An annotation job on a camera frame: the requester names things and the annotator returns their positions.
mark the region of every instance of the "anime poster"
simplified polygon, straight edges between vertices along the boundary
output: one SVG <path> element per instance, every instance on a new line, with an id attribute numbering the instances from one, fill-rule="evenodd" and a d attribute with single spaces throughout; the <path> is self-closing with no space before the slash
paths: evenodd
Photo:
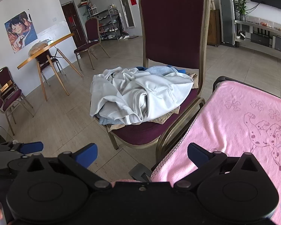
<path id="1" fill-rule="evenodd" d="M 14 53 L 37 39 L 30 14 L 25 11 L 7 21 L 5 28 Z"/>

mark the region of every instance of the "tiled floor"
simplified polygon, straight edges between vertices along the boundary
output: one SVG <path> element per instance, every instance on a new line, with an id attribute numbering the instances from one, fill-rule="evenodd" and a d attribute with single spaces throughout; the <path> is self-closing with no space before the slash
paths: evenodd
<path id="1" fill-rule="evenodd" d="M 47 157 L 57 156 L 63 151 L 75 152 L 86 144 L 96 143 L 99 155 L 89 169 L 109 181 L 114 181 L 130 178 L 128 171 L 138 162 L 151 168 L 155 164 L 155 146 L 132 149 L 118 142 L 120 147 L 114 150 L 104 127 L 99 126 L 89 116 L 93 75 L 117 66 L 142 65 L 141 37 L 103 42 L 103 46 L 111 58 L 98 49 L 95 51 L 98 60 L 93 58 L 95 70 L 92 70 L 88 55 L 84 54 L 81 60 L 84 78 L 70 67 L 65 68 L 66 76 L 61 75 L 61 78 L 70 96 L 65 94 L 56 77 L 51 77 L 51 86 L 45 83 L 48 102 L 44 99 L 41 87 L 27 96 L 34 106 L 35 117 L 32 118 L 19 107 L 15 111 L 17 124 L 11 122 L 16 133 L 15 139 L 20 142 L 42 141 L 43 155 Z M 281 97 L 281 60 L 260 52 L 245 48 L 208 46 L 206 81 L 202 93 L 206 100 L 212 93 L 213 82 L 219 76 L 243 81 Z"/>

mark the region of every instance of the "pile of clothes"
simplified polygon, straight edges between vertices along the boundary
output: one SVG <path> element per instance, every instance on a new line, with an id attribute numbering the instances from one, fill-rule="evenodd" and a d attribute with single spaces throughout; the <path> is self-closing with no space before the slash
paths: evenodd
<path id="1" fill-rule="evenodd" d="M 90 116 L 109 131 L 146 121 L 163 124 L 179 113 L 192 88 L 198 88 L 197 75 L 172 66 L 104 70 L 93 77 Z"/>

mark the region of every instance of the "chair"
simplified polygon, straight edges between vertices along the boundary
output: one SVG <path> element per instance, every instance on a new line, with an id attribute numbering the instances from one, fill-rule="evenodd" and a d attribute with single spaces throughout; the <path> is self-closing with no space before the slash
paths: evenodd
<path id="1" fill-rule="evenodd" d="M 6 102 L 4 102 L 3 100 L 0 99 L 0 112 L 5 114 L 8 125 L 11 129 L 11 132 L 13 133 L 13 135 L 15 135 L 13 128 L 11 127 L 10 121 L 8 119 L 8 117 L 11 115 L 13 118 L 14 123 L 16 124 L 15 118 L 13 116 L 13 111 L 16 109 L 16 107 L 20 104 L 21 106 L 23 106 L 31 115 L 32 117 L 33 114 L 23 105 L 23 103 L 21 101 L 19 101 L 20 99 L 23 99 L 24 101 L 26 101 L 30 106 L 31 104 L 26 100 L 26 98 L 24 97 L 22 90 L 18 89 L 15 93 L 13 93 L 13 95 L 11 95 Z"/>
<path id="2" fill-rule="evenodd" d="M 136 149 L 157 143 L 156 151 L 162 149 L 159 137 L 166 130 L 183 126 L 193 111 L 205 103 L 200 98 L 205 80 L 205 58 L 210 15 L 210 0 L 139 0 L 143 30 L 143 66 L 149 66 L 149 59 L 176 67 L 199 70 L 199 88 L 192 89 L 180 106 L 179 114 L 173 114 L 164 124 L 144 122 L 140 125 L 127 125 L 109 132 L 115 149 L 115 137 L 124 144 Z M 171 17 L 164 14 L 171 11 Z M 183 18 L 190 23 L 191 38 L 179 36 L 177 28 Z"/>
<path id="3" fill-rule="evenodd" d="M 46 79 L 46 77 L 45 77 L 45 75 L 43 73 L 43 70 L 46 67 L 48 67 L 48 66 L 51 67 L 51 65 L 49 63 L 49 60 L 47 58 L 47 55 L 51 58 L 51 61 L 52 61 L 53 65 L 54 65 L 54 63 L 56 63 L 59 72 L 61 73 L 61 70 L 62 70 L 63 74 L 64 75 L 66 75 L 66 74 L 65 74 L 64 69 L 62 68 L 61 63 L 59 62 L 59 60 L 57 58 L 53 57 L 49 50 L 47 50 L 47 51 L 43 52 L 42 54 L 40 54 L 39 56 L 37 56 L 37 61 L 39 62 L 40 68 L 41 68 L 41 74 L 44 77 L 44 80 L 46 81 L 48 86 L 50 86 L 50 84 L 48 83 L 48 81 L 47 81 L 47 79 Z"/>
<path id="4" fill-rule="evenodd" d="M 90 55 L 92 54 L 96 59 L 97 57 L 92 53 L 93 51 L 91 51 L 91 49 L 98 45 L 101 46 L 101 48 L 103 49 L 103 51 L 106 53 L 106 55 L 110 58 L 110 56 L 108 55 L 108 53 L 106 52 L 106 50 L 103 48 L 103 46 L 101 45 L 101 37 L 100 37 L 100 32 L 99 32 L 99 20 L 98 18 L 94 17 L 94 18 L 90 18 L 85 22 L 85 28 L 86 28 L 86 33 L 87 33 L 87 39 L 91 42 L 84 44 L 82 46 L 79 46 L 76 50 L 74 50 L 74 53 L 76 55 L 77 58 L 77 62 L 79 65 L 80 70 L 81 66 L 80 66 L 80 62 L 78 59 L 78 55 L 80 55 L 82 52 L 86 52 L 88 51 L 88 56 L 90 58 L 90 62 L 92 64 L 93 70 L 95 70 L 92 59 L 90 57 Z"/>
<path id="5" fill-rule="evenodd" d="M 5 84 L 7 84 L 11 80 L 12 84 L 8 86 L 8 88 L 0 94 L 0 97 L 3 101 L 5 101 L 8 96 L 17 91 L 19 87 L 16 85 L 16 83 L 13 81 L 13 78 L 11 76 L 11 73 L 8 69 L 8 67 L 3 67 L 0 69 L 0 86 L 3 87 Z"/>

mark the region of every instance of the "pink towel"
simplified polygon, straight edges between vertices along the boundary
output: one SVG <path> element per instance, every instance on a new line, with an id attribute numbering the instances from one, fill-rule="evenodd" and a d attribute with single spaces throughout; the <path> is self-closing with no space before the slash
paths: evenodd
<path id="1" fill-rule="evenodd" d="M 191 142 L 232 157 L 252 152 L 279 192 L 272 220 L 281 225 L 280 98 L 240 83 L 222 82 L 185 136 L 152 173 L 152 181 L 173 185 L 197 169 L 187 157 Z"/>

